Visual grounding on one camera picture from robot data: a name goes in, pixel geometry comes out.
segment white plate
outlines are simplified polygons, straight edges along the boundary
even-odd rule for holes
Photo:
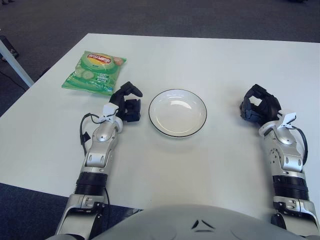
[[[202,128],[207,119],[207,109],[194,93],[170,89],[154,97],[149,106],[149,117],[163,134],[181,138]]]

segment chip bag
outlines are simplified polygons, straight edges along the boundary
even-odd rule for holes
[[[85,51],[75,71],[65,80],[62,87],[112,95],[120,66],[126,60],[122,57]]]

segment black wire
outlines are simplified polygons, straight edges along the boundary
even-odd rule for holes
[[[110,199],[109,199],[109,194],[108,194],[107,188],[104,187],[104,190],[105,190],[105,194],[106,194],[106,199],[108,200],[108,222],[106,224],[106,227],[108,229],[110,226],[111,207],[110,207]]]
[[[86,142],[84,140],[84,136],[83,136],[83,133],[82,133],[82,124],[83,124],[84,120],[89,116],[91,116],[90,112],[87,113],[86,115],[84,115],[82,120],[81,120],[81,122],[80,122],[80,143],[81,143],[81,146],[83,147],[84,156],[87,155],[87,150],[86,150],[86,145],[85,145]]]
[[[7,78],[9,78],[15,85],[17,85],[19,88],[23,89],[23,91],[27,91],[23,86],[21,86],[20,84],[18,84],[17,82],[15,82],[10,76],[8,76],[7,74],[3,73],[2,71],[0,71],[0,74],[6,76]]]
[[[96,121],[94,121],[94,119],[93,119],[92,117],[96,117],[96,118],[98,119],[99,116],[98,116],[98,115],[95,115],[95,114],[93,114],[93,113],[90,113],[90,112],[83,116],[83,118],[82,118],[82,120],[81,120],[81,122],[80,122],[80,143],[81,143],[81,146],[82,146],[83,151],[84,151],[84,156],[87,155],[87,150],[86,150],[86,144],[85,144],[86,141],[85,141],[85,139],[84,139],[83,131],[82,131],[82,124],[83,124],[84,120],[85,120],[87,117],[91,117],[91,120],[92,120],[92,122],[93,122],[94,124],[102,124],[102,123],[104,123],[104,122],[106,121],[106,120],[103,120],[102,122],[96,122]]]
[[[92,118],[92,116],[96,117],[96,118],[99,118],[97,115],[95,114],[92,114],[90,117],[91,117],[91,121],[94,123],[94,124],[102,124],[104,123],[105,121],[107,121],[106,119],[103,120],[102,122],[95,122],[94,119]]]
[[[307,157],[308,157],[308,143],[307,143],[306,136],[305,136],[304,132],[300,128],[292,126],[292,129],[297,130],[300,133],[301,137],[302,137],[302,141],[303,141],[303,145],[304,145],[304,154],[303,154],[302,163],[303,163],[303,165],[305,165],[306,162],[307,162]]]

